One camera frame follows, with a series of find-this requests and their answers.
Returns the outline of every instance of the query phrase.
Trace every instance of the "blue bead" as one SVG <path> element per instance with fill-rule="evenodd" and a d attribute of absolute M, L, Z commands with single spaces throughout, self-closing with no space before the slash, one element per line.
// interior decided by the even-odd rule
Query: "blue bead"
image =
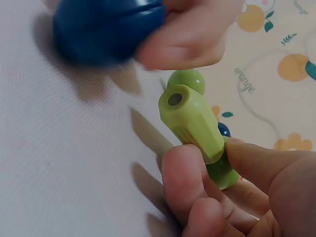
<path fill-rule="evenodd" d="M 228 127 L 225 124 L 219 122 L 218 129 L 222 136 L 231 137 L 231 132 L 229 131 Z"/>
<path fill-rule="evenodd" d="M 130 60 L 164 19 L 162 0 L 61 0 L 54 40 L 72 63 L 115 66 Z"/>

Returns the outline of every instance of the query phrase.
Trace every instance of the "teal leaf print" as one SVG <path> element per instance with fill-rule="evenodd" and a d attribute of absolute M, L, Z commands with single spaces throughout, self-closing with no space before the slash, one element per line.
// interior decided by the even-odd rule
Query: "teal leaf print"
<path fill-rule="evenodd" d="M 296 35 L 297 34 L 288 35 L 287 37 L 283 38 L 283 41 L 281 41 L 281 44 L 283 44 L 283 46 L 285 46 L 285 44 L 289 43 L 291 41 L 291 39 L 293 39 L 293 37 Z"/>
<path fill-rule="evenodd" d="M 314 63 L 308 61 L 305 66 L 305 71 L 311 78 L 316 80 L 316 65 Z"/>
<path fill-rule="evenodd" d="M 275 11 L 270 12 L 270 13 L 266 16 L 266 19 L 268 19 L 269 17 L 272 17 L 272 15 L 273 15 L 274 12 L 275 12 Z"/>
<path fill-rule="evenodd" d="M 273 23 L 271 21 L 267 22 L 265 24 L 265 30 L 266 32 L 268 32 L 269 30 L 271 30 L 273 28 Z"/>
<path fill-rule="evenodd" d="M 233 116 L 233 113 L 232 112 L 225 112 L 225 113 L 222 114 L 222 116 L 224 118 L 229 118 L 229 117 Z"/>

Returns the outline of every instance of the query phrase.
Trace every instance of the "hole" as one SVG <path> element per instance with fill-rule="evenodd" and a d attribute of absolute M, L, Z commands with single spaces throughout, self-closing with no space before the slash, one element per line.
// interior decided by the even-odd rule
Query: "hole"
<path fill-rule="evenodd" d="M 182 100 L 182 95 L 179 93 L 175 93 L 169 97 L 168 104 L 170 106 L 178 105 Z"/>

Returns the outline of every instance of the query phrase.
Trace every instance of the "green ball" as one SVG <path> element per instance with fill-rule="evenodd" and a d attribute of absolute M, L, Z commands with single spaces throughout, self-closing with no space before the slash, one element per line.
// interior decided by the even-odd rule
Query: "green ball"
<path fill-rule="evenodd" d="M 175 71 L 168 80 L 167 87 L 174 85 L 186 85 L 197 93 L 204 95 L 205 80 L 197 70 Z"/>

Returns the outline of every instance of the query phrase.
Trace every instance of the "yellow circle print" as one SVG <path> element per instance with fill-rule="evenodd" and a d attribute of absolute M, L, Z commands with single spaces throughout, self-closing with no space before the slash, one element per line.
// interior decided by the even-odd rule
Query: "yellow circle print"
<path fill-rule="evenodd" d="M 277 71 L 281 78 L 289 81 L 301 81 L 308 74 L 306 64 L 309 59 L 303 54 L 291 54 L 284 57 L 278 65 Z"/>
<path fill-rule="evenodd" d="M 237 23 L 244 31 L 256 32 L 263 27 L 265 19 L 265 13 L 260 7 L 248 5 L 247 11 L 240 14 Z"/>
<path fill-rule="evenodd" d="M 273 149 L 279 151 L 311 151 L 313 144 L 311 140 L 302 140 L 299 133 L 291 133 L 287 139 L 278 140 Z"/>

